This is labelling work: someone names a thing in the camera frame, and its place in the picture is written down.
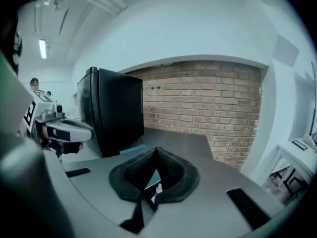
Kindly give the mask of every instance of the floor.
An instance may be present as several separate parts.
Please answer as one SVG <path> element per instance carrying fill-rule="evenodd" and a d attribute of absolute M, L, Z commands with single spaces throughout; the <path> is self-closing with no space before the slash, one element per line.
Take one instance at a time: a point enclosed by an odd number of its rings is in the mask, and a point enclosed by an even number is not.
<path fill-rule="evenodd" d="M 279 173 L 281 176 L 283 176 L 286 171 L 287 169 L 284 169 L 279 171 Z M 294 177 L 302 181 L 302 185 L 304 186 L 301 186 L 294 179 Z M 280 178 L 276 174 L 271 174 L 267 181 L 264 183 L 263 187 L 266 191 L 274 195 L 284 206 L 288 205 L 290 202 L 296 200 L 301 195 L 303 195 L 307 186 L 306 182 L 297 171 L 294 172 L 287 183 L 292 191 L 292 194 L 287 190 L 284 184 L 282 184 L 281 186 L 277 186 L 279 182 Z"/>

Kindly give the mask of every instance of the black hair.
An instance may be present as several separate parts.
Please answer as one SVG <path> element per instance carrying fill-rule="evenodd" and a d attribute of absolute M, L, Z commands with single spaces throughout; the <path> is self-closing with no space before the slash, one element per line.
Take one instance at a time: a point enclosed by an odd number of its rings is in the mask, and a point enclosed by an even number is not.
<path fill-rule="evenodd" d="M 32 79 L 31 79 L 30 84 L 32 84 L 32 83 L 34 83 L 34 82 L 39 83 L 39 80 L 38 80 L 37 78 L 35 78 L 35 77 L 34 77 L 34 78 L 32 78 Z"/>

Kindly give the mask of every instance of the white table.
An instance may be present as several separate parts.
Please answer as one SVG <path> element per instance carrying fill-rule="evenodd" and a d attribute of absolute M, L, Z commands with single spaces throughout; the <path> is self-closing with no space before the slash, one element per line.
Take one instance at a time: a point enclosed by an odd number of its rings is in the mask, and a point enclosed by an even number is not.
<path fill-rule="evenodd" d="M 302 150 L 291 141 L 278 146 L 278 151 L 274 157 L 269 170 L 273 172 L 275 166 L 281 158 L 286 159 L 297 172 L 309 184 L 317 171 L 317 153 L 313 151 L 301 138 L 296 139 L 307 146 L 306 150 Z"/>

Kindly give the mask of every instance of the fluorescent ceiling light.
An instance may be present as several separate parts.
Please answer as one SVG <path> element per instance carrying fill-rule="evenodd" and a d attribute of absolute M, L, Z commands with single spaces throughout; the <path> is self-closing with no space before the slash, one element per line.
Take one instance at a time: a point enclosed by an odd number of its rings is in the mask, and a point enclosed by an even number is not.
<path fill-rule="evenodd" d="M 46 59 L 46 43 L 45 40 L 39 40 L 41 56 L 43 59 Z"/>

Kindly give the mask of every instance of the white desk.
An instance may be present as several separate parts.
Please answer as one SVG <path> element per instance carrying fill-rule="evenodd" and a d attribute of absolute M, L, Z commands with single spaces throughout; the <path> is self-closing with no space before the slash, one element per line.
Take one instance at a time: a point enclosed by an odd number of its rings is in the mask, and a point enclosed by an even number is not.
<path fill-rule="evenodd" d="M 297 140 L 306 145 L 308 149 L 303 151 L 302 149 L 294 145 L 291 141 L 279 145 L 277 154 L 274 157 L 269 170 L 273 172 L 278 161 L 281 158 L 284 158 L 297 170 L 297 172 L 300 173 L 300 175 L 309 184 L 317 171 L 317 153 L 315 153 L 311 147 L 304 143 L 301 138 Z"/>

